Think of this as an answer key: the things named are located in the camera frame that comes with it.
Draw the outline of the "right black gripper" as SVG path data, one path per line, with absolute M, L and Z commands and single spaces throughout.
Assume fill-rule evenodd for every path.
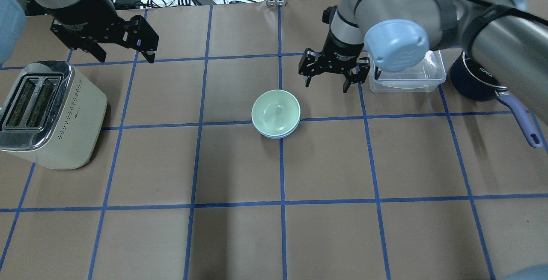
M 370 70 L 367 57 L 360 58 L 364 43 L 352 40 L 345 32 L 354 32 L 357 26 L 342 18 L 337 6 L 327 7 L 322 22 L 329 24 L 329 32 L 320 52 L 306 48 L 299 62 L 299 75 L 305 77 L 308 88 L 314 76 L 329 72 L 345 77 L 342 92 L 347 93 L 352 83 L 364 83 Z

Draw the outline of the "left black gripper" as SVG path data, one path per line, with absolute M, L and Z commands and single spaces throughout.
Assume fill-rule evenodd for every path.
M 108 0 L 78 0 L 76 3 L 53 8 L 50 30 L 69 49 L 82 50 L 105 62 L 107 53 L 101 43 L 117 44 L 141 53 L 155 63 L 159 35 L 142 15 L 129 20 L 121 18 Z

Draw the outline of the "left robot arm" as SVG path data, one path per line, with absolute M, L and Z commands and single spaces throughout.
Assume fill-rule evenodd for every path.
M 29 0 L 1 0 L 1 62 L 12 56 L 26 25 Z M 121 18 L 112 0 L 34 0 L 53 17 L 51 32 L 70 50 L 81 50 L 99 62 L 106 59 L 102 43 L 139 52 L 149 63 L 156 59 L 159 35 L 142 15 Z

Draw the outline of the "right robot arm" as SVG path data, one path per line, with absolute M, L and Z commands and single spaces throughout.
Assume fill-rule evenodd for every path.
M 525 0 L 340 0 L 323 21 L 323 49 L 307 48 L 299 63 L 306 86 L 325 72 L 344 75 L 344 92 L 364 83 L 366 71 L 353 73 L 362 50 L 382 71 L 399 72 L 428 51 L 460 46 L 547 122 L 547 20 Z

